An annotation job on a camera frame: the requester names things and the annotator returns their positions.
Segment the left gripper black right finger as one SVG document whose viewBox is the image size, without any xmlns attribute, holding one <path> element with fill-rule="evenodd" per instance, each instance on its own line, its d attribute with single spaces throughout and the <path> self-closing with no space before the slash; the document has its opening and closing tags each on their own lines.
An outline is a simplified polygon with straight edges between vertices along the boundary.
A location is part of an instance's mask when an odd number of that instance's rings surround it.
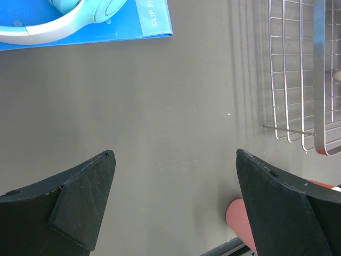
<svg viewBox="0 0 341 256">
<path fill-rule="evenodd" d="M 243 149 L 236 169 L 258 255 L 340 255 L 340 192 Z"/>
</svg>

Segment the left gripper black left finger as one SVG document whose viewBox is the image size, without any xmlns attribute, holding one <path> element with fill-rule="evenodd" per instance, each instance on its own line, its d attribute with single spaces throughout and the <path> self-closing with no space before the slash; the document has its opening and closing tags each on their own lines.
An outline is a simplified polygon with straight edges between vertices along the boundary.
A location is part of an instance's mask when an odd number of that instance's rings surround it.
<svg viewBox="0 0 341 256">
<path fill-rule="evenodd" d="M 90 255 L 115 173 L 114 152 L 1 195 L 1 255 Z"/>
</svg>

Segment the chrome wire dish rack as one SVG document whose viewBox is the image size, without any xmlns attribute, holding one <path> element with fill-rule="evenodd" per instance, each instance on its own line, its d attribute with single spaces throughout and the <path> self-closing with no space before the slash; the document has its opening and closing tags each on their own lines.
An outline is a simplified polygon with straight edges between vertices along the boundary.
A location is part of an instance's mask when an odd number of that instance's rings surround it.
<svg viewBox="0 0 341 256">
<path fill-rule="evenodd" d="M 277 139 L 340 153 L 340 1 L 269 1 L 273 123 Z"/>
</svg>

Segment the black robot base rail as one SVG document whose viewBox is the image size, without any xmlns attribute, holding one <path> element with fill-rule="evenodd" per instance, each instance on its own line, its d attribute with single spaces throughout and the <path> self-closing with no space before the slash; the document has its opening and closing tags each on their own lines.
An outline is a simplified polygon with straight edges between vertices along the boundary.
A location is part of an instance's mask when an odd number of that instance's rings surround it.
<svg viewBox="0 0 341 256">
<path fill-rule="evenodd" d="M 256 255 L 240 238 L 235 237 L 201 256 L 254 256 Z"/>
</svg>

